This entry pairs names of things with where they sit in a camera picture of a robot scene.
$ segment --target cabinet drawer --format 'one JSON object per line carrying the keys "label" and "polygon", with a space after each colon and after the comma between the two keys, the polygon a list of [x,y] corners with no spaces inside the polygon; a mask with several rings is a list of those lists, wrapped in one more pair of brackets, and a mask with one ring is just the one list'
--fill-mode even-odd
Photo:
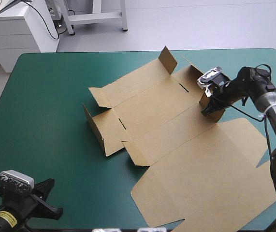
{"label": "cabinet drawer", "polygon": [[29,35],[0,35],[0,49],[38,48],[36,41]]}
{"label": "cabinet drawer", "polygon": [[0,20],[0,35],[31,34],[24,19]]}

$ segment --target floor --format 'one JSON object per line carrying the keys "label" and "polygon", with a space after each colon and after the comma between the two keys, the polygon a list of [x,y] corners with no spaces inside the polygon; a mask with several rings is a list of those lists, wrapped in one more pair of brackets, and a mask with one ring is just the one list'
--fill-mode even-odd
{"label": "floor", "polygon": [[[119,0],[102,0],[104,12]],[[85,0],[68,0],[77,14]],[[276,49],[276,0],[127,0],[129,31],[121,23],[75,26],[58,52],[261,48]],[[9,78],[0,67],[0,96]]]}

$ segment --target brown cardboard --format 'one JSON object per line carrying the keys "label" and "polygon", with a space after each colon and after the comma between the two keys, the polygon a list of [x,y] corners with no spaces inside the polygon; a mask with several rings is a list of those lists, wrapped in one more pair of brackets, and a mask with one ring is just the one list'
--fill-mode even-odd
{"label": "brown cardboard", "polygon": [[256,168],[265,149],[246,119],[215,124],[152,165],[131,195],[151,227],[185,219],[174,231],[237,231],[276,200],[269,164]]}
{"label": "brown cardboard", "polygon": [[223,111],[198,113],[202,73],[190,65],[170,75],[175,67],[165,47],[158,59],[102,88],[89,88],[99,106],[111,108],[91,119],[106,156],[126,147],[136,165],[149,166],[220,119]]}
{"label": "brown cardboard", "polygon": [[209,98],[197,86],[201,71],[175,67],[165,47],[158,59],[89,88],[109,109],[92,117],[84,106],[87,120],[106,156],[125,147],[135,165],[151,166],[131,192],[150,226],[185,219],[175,231],[237,231],[276,200],[268,164],[256,168],[266,141],[246,119],[202,116]]}

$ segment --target green tabletop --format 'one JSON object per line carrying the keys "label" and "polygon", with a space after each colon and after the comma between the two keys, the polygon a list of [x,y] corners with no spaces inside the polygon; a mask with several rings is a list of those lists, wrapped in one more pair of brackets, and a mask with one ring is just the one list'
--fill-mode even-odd
{"label": "green tabletop", "polygon": [[[36,182],[56,179],[48,202],[64,207],[59,221],[33,218],[30,226],[146,226],[130,196],[146,168],[135,167],[125,149],[105,157],[86,121],[82,103],[93,115],[102,112],[104,109],[97,106],[87,87],[111,83],[157,58],[159,53],[47,53],[20,57],[0,98],[0,171],[13,169],[32,176]],[[188,50],[173,51],[173,55],[178,60],[176,70],[187,65],[183,55],[204,72],[221,66],[231,79],[243,66],[269,64],[276,85],[273,49]],[[250,101],[244,109],[258,115]],[[241,116],[228,109],[222,121]],[[263,133],[262,123],[251,122]],[[276,146],[274,134],[271,142]],[[264,229],[275,218],[276,203],[244,229]]]}

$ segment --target yellow label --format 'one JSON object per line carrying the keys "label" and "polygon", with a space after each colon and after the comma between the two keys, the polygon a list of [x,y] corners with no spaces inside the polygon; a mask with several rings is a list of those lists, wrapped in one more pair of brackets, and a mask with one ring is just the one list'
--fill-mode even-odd
{"label": "yellow label", "polygon": [[11,228],[13,228],[17,224],[16,218],[7,211],[0,211],[0,217],[5,219],[9,223]]}

